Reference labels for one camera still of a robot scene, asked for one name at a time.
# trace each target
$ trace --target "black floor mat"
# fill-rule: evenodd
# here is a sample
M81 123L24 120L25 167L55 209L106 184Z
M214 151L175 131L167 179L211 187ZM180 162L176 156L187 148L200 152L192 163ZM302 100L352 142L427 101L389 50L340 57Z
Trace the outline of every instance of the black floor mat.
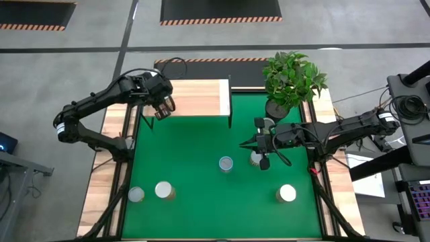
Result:
M76 3L0 1L1 30L63 31Z
M163 0L162 26L282 21L277 0Z
M161 70L167 60L156 60L154 68ZM188 72L181 79L227 79L231 75L231 87L264 87L263 67L266 58L209 58L187 59ZM167 77L177 77L184 70L178 60L169 63L164 70Z

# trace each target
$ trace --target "gray floor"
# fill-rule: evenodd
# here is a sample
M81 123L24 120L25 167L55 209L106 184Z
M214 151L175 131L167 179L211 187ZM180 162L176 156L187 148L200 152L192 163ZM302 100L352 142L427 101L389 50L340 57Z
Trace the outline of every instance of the gray floor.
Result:
M120 47L132 0L78 0L64 32L0 30L0 48ZM430 18L419 0L279 0L279 23L160 26L160 1L140 0L129 46L213 46L249 44L395 44L430 42ZM378 105L388 75L408 73L430 56L428 48L304 50L328 73L335 107L344 117ZM265 51L129 52L122 71L152 67L154 60L267 57ZM37 177L43 195L26 200L15 241L72 239L77 231L94 152L62 144L52 119L72 100L106 87L118 53L0 54L0 131L19 139L17 155L55 167ZM103 112L84 120L99 130ZM401 131L388 137L394 140ZM372 143L366 147L374 149ZM395 233L390 205L359 205L366 234L377 239L417 241Z

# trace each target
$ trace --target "plant pot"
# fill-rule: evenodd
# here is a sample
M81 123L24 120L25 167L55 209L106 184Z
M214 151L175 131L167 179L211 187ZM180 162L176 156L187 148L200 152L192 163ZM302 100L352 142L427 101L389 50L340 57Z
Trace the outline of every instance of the plant pot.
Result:
M274 101L268 100L265 106L266 118L271 118L276 124L285 118L290 110L277 105Z

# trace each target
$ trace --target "cup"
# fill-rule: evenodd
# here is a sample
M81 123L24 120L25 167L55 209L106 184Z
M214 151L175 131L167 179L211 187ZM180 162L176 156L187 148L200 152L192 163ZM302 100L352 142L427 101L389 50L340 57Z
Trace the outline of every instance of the cup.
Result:
M263 158L262 154L257 154L255 151L251 152L249 163L253 166L260 166L260 160Z
M233 160L230 157L221 157L220 169L224 173L229 173L233 169Z
M133 187L128 191L128 199L131 202L142 202L145 197L145 193L142 188Z
M167 181L160 181L155 186L155 194L162 199L172 200L176 197L175 188Z
M279 202L292 202L296 199L296 190L293 186L285 184L277 190L276 199Z

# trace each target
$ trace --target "green mat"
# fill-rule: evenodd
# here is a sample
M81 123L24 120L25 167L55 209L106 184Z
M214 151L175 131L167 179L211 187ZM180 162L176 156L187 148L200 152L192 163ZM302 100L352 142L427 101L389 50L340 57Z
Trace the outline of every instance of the green mat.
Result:
M141 122L131 187L140 186L145 198L128 202L123 238L320 238L305 148L282 151L292 167L271 154L267 171L251 166L251 152L239 148L255 134L253 121L264 117L265 102L265 95L233 95L231 129L226 117L170 117L152 132ZM299 109L282 122L301 122ZM230 173L220 171L223 156L234 161ZM176 189L174 200L155 196L160 181ZM293 202L275 199L283 184L295 187Z

